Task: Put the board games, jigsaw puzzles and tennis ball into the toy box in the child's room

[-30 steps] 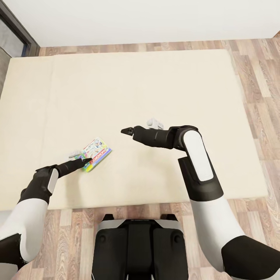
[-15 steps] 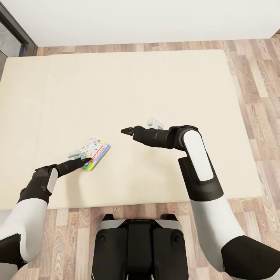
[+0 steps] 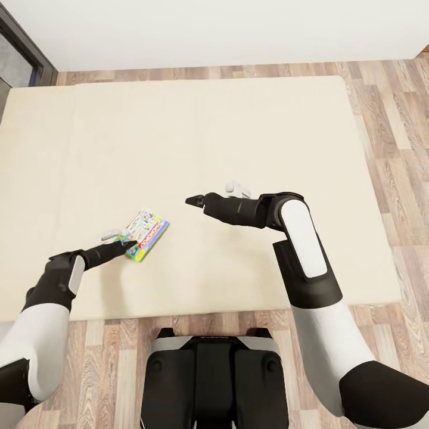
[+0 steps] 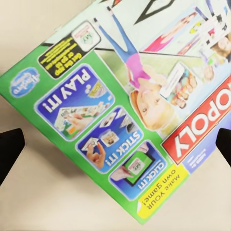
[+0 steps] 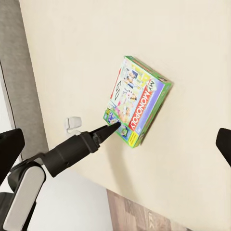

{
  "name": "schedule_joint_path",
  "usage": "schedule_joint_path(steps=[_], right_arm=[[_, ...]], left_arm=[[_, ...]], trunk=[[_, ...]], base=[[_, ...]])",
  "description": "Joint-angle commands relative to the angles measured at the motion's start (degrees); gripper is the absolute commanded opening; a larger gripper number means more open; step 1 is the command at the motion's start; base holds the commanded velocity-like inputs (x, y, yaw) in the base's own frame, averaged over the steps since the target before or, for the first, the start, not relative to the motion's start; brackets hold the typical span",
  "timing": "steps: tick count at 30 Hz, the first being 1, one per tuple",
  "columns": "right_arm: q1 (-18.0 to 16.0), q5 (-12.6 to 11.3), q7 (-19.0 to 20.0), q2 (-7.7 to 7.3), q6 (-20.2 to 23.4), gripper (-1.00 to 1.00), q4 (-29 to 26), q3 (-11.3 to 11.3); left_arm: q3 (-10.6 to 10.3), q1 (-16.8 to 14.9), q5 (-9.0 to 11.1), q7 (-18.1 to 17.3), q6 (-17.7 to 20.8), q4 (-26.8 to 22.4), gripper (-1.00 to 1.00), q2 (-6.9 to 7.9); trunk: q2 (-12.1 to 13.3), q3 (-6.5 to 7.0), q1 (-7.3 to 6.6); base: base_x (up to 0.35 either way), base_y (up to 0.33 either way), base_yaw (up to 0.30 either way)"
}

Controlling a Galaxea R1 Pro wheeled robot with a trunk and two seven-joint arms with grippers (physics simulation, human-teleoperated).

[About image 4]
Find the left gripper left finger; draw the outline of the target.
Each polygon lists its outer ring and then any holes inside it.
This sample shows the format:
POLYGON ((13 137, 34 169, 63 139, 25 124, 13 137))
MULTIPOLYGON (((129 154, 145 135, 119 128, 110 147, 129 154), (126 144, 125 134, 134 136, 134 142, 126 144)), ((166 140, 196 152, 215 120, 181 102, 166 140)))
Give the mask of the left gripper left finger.
POLYGON ((0 185, 4 182, 24 147, 25 139, 20 128, 0 133, 0 185))

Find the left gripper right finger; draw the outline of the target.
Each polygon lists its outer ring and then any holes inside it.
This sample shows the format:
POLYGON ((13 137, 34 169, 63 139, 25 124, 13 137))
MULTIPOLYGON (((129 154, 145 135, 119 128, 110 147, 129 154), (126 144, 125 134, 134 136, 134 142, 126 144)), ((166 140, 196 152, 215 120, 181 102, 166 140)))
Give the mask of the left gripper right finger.
POLYGON ((231 130, 220 128, 215 144, 224 159, 231 166, 231 130))

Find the board game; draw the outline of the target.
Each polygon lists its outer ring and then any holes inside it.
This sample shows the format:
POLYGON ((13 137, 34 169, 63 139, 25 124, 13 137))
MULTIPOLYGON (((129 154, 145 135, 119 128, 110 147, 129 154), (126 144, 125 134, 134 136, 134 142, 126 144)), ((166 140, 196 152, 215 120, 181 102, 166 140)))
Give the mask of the board game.
POLYGON ((94 0, 0 95, 144 225, 231 130, 231 0, 94 0))

